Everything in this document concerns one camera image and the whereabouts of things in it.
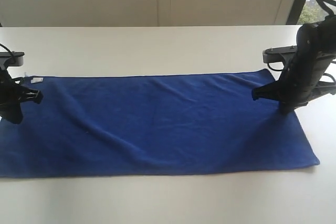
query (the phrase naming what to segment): table surface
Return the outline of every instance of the table surface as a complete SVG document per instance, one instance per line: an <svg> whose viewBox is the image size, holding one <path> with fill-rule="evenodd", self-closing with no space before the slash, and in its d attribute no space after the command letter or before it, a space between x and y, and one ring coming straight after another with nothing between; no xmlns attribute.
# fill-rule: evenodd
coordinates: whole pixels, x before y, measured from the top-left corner
<svg viewBox="0 0 336 224"><path fill-rule="evenodd" d="M255 71L261 52L295 44L298 26L1 28L24 51L13 76L134 76ZM329 73L336 75L336 66ZM1 179L0 223L332 223L336 97L297 110L321 165L207 176Z"/></svg>

